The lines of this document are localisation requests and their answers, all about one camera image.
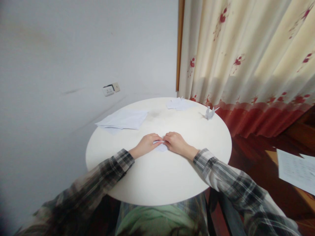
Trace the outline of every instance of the left hand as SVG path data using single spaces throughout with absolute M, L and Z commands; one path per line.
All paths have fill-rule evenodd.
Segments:
M 153 144 L 154 141 L 158 140 L 162 141 L 163 139 L 156 133 L 147 134 L 140 140 L 136 147 L 129 151 L 129 153 L 132 155 L 134 159 L 137 159 L 138 157 L 141 157 L 144 154 L 151 152 L 153 149 L 155 149 L 157 146 L 163 143 L 157 142 Z

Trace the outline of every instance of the wall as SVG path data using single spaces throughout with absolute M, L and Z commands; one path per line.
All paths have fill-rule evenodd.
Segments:
M 2 1 L 0 11 L 0 209 L 11 234 L 87 171 L 95 122 L 176 96 L 178 1 Z M 121 91 L 104 97 L 113 82 Z

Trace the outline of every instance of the wall socket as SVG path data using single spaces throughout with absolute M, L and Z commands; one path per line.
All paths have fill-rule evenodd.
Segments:
M 108 85 L 102 88 L 105 97 L 114 94 L 114 87 L 112 85 Z

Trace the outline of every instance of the folded paper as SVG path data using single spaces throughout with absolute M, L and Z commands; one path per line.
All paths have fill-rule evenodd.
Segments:
M 160 140 L 154 141 L 153 144 L 156 144 L 157 142 L 164 142 L 164 141 L 160 141 Z M 159 146 L 157 146 L 155 148 L 155 150 L 160 151 L 160 152 L 165 152 L 165 151 L 167 151 L 167 149 L 168 148 L 167 148 L 167 146 L 165 144 L 160 144 Z
M 181 98 L 173 98 L 166 103 L 168 109 L 175 109 L 176 111 L 184 111 L 188 108 L 195 107 L 196 104 L 194 102 L 188 102 L 183 97 Z
M 208 120 L 212 119 L 212 117 L 216 113 L 216 110 L 218 110 L 218 109 L 219 108 L 211 110 L 210 107 L 208 107 L 208 109 L 206 110 L 205 118 L 207 118 Z

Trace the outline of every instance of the hand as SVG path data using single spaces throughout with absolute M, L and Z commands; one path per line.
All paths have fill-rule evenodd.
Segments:
M 163 139 L 156 133 L 147 134 L 140 140 L 136 147 L 129 151 L 129 153 L 132 155 L 134 159 L 137 159 L 138 157 L 141 157 L 144 154 L 151 152 L 153 149 L 155 149 L 157 146 L 163 143 L 157 142 L 153 144 L 154 141 L 158 140 L 162 141 Z
M 191 161 L 199 152 L 198 149 L 186 143 L 179 133 L 168 132 L 164 136 L 163 140 L 166 141 L 164 144 L 168 147 L 170 151 L 178 153 L 179 155 L 182 155 Z

